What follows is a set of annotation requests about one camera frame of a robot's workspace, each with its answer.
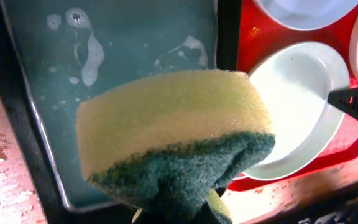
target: wet countertop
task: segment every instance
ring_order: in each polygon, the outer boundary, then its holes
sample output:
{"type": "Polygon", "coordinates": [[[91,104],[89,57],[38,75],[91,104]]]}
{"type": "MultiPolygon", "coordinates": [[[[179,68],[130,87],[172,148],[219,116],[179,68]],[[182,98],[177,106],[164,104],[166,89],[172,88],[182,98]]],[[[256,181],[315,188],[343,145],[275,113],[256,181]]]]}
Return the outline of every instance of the wet countertop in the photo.
{"type": "MultiPolygon", "coordinates": [[[[295,180],[245,192],[227,191],[235,221],[255,223],[334,195],[358,183],[358,158],[295,180]]],[[[46,223],[37,191],[0,100],[0,223],[46,223]]]]}

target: yellow sponge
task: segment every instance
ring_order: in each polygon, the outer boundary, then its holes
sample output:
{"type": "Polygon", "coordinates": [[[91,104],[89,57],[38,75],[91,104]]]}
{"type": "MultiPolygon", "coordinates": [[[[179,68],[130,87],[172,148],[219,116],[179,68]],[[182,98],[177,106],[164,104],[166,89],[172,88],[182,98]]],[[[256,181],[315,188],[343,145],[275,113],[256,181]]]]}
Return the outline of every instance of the yellow sponge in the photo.
{"type": "Polygon", "coordinates": [[[211,187],[260,162],[274,141],[247,74],[184,71],[136,80],[82,103],[83,176],[169,220],[191,220],[211,187]]]}

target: bowl rim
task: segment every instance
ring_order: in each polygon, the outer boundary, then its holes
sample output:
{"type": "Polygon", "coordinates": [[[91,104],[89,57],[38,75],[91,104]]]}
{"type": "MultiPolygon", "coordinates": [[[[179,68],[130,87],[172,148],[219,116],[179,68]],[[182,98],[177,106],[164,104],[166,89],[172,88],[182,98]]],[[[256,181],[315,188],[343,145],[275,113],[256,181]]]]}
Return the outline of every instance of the bowl rim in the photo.
{"type": "Polygon", "coordinates": [[[335,23],[336,21],[342,19],[346,14],[348,14],[350,11],[352,11],[357,5],[358,5],[358,0],[356,0],[357,3],[351,7],[350,10],[348,10],[346,13],[344,13],[340,18],[337,18],[336,20],[333,20],[331,22],[328,22],[327,24],[324,25],[320,25],[317,27],[312,27],[312,28],[299,28],[299,27],[294,27],[294,26],[289,26],[288,24],[283,23],[282,21],[278,20],[275,16],[273,16],[272,13],[270,13],[270,11],[267,10],[266,7],[264,7],[264,5],[260,2],[260,0],[254,0],[255,4],[257,5],[257,7],[262,10],[266,15],[268,15],[269,18],[271,18],[273,21],[275,21],[276,23],[280,24],[281,26],[284,26],[287,29],[291,29],[291,30],[297,30],[297,31],[312,31],[312,30],[318,30],[318,29],[322,29],[324,27],[327,27],[333,23],[335,23]]]}
{"type": "MultiPolygon", "coordinates": [[[[347,72],[347,75],[344,75],[343,77],[341,77],[344,82],[340,83],[337,82],[337,85],[339,86],[334,86],[333,88],[343,88],[343,87],[349,87],[350,85],[350,76],[349,76],[349,70],[347,69],[347,65],[343,59],[343,57],[331,46],[326,45],[324,43],[321,42],[314,42],[314,41],[307,41],[307,42],[298,42],[295,44],[291,44],[289,46],[286,46],[278,51],[276,51],[275,53],[273,53],[272,55],[268,56],[267,58],[265,58],[264,60],[262,60],[260,63],[258,63],[250,72],[250,77],[252,76],[252,74],[254,74],[254,72],[256,70],[258,70],[265,62],[267,62],[268,60],[271,60],[274,57],[277,57],[278,55],[285,53],[286,51],[290,50],[290,49],[294,49],[294,48],[305,48],[305,47],[311,47],[311,46],[318,46],[320,48],[325,48],[326,50],[330,51],[332,53],[332,55],[334,55],[335,57],[337,57],[339,63],[341,64],[340,66],[343,68],[344,71],[347,72]]],[[[336,118],[335,125],[331,127],[331,135],[330,137],[328,137],[326,139],[326,141],[324,142],[324,144],[321,145],[320,149],[316,150],[316,153],[313,154],[312,157],[310,157],[309,159],[306,159],[307,161],[304,162],[302,165],[300,166],[293,166],[295,168],[291,168],[291,171],[282,173],[282,174],[278,174],[275,175],[273,177],[264,177],[267,176],[266,173],[271,172],[272,169],[277,168],[279,166],[284,166],[283,164],[288,164],[289,163],[289,157],[295,152],[299,152],[300,150],[298,148],[302,148],[305,149],[304,144],[306,144],[308,141],[311,141],[313,139],[311,139],[311,134],[313,133],[313,131],[318,128],[318,124],[323,123],[321,121],[321,115],[319,117],[319,120],[317,121],[317,123],[315,124],[315,126],[313,127],[313,129],[311,130],[311,132],[309,133],[309,135],[302,141],[302,143],[296,147],[294,150],[292,150],[292,152],[287,155],[286,157],[284,157],[283,159],[279,160],[279,161],[275,161],[269,164],[263,164],[263,165],[255,165],[247,170],[245,170],[244,172],[242,172],[245,177],[250,177],[251,179],[255,179],[255,180],[278,180],[278,179],[282,179],[284,177],[288,177],[289,175],[294,174],[295,172],[298,172],[299,170],[301,170],[302,168],[304,168],[305,166],[307,166],[311,161],[313,161],[316,157],[318,157],[318,155],[320,155],[325,149],[326,146],[331,142],[331,140],[333,139],[333,137],[335,137],[339,127],[342,124],[342,121],[344,119],[344,115],[345,113],[343,113],[342,111],[339,111],[338,109],[336,109],[335,107],[331,106],[327,101],[324,104],[324,108],[321,112],[321,114],[323,114],[324,112],[329,112],[332,116],[334,116],[336,118]]]]}

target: dish rack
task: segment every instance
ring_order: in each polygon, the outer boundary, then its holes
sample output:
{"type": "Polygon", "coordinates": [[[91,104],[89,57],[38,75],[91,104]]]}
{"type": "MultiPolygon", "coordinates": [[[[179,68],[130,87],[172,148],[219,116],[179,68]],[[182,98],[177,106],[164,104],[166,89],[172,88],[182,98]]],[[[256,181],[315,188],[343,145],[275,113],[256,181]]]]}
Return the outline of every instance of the dish rack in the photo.
{"type": "MultiPolygon", "coordinates": [[[[318,41],[337,50],[346,62],[350,75],[350,88],[358,87],[358,78],[349,63],[349,42],[358,16],[358,5],[337,22],[313,31],[296,31],[277,24],[264,14],[253,1],[243,1],[241,12],[237,69],[250,72],[264,58],[297,42],[318,41]]],[[[298,172],[280,180],[254,180],[241,174],[228,187],[245,191],[285,179],[294,179],[358,157],[358,121],[345,114],[337,133],[325,150],[298,172]]]]}

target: soap suds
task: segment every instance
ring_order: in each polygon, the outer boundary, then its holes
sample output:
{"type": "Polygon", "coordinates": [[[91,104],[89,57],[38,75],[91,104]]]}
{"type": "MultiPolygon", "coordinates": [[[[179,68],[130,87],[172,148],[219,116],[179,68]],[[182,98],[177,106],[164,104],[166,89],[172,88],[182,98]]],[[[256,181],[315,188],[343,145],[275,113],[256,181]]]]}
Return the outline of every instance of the soap suds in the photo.
{"type": "Polygon", "coordinates": [[[48,70],[50,73],[55,73],[57,71],[56,67],[54,66],[49,67],[48,70]]]}
{"type": "Polygon", "coordinates": [[[90,29],[91,21],[84,12],[79,8],[71,8],[66,12],[66,22],[69,26],[76,27],[79,29],[90,29]]]}
{"type": "Polygon", "coordinates": [[[74,45],[74,58],[78,60],[78,46],[80,46],[80,43],[76,43],[74,45]]]}
{"type": "Polygon", "coordinates": [[[60,24],[62,23],[62,17],[58,14],[51,14],[47,16],[47,25],[51,30],[59,29],[60,24]]]}
{"type": "Polygon", "coordinates": [[[157,66],[159,64],[160,64],[160,59],[159,58],[155,59],[154,66],[157,66]]]}
{"type": "Polygon", "coordinates": [[[200,57],[198,57],[198,63],[208,68],[208,56],[206,54],[205,46],[202,41],[194,38],[192,35],[189,35],[183,43],[183,46],[188,47],[190,49],[199,49],[201,55],[200,57]]]}
{"type": "Polygon", "coordinates": [[[80,80],[79,80],[77,77],[70,77],[70,78],[69,78],[69,81],[70,81],[71,84],[73,84],[73,85],[77,85],[77,84],[80,82],[80,80]]]}
{"type": "Polygon", "coordinates": [[[198,57],[198,64],[201,66],[204,66],[205,68],[208,69],[208,55],[206,54],[206,50],[205,50],[205,46],[202,43],[202,41],[200,41],[199,39],[196,39],[195,37],[193,37],[192,35],[189,35],[184,43],[182,43],[181,45],[174,47],[172,49],[170,49],[169,51],[160,54],[154,61],[153,64],[153,71],[149,73],[149,75],[153,75],[156,73],[162,73],[162,72],[169,72],[169,69],[172,69],[171,67],[165,67],[163,68],[163,65],[166,64],[167,60],[169,59],[168,54],[172,53],[172,52],[176,52],[178,51],[178,56],[182,57],[186,60],[188,60],[188,58],[185,56],[184,51],[180,50],[181,47],[187,47],[189,49],[198,49],[200,50],[200,56],[198,57]]]}
{"type": "Polygon", "coordinates": [[[98,68],[103,60],[103,47],[92,32],[88,40],[88,58],[81,71],[82,81],[86,86],[91,86],[95,83],[98,78],[98,68]]]}

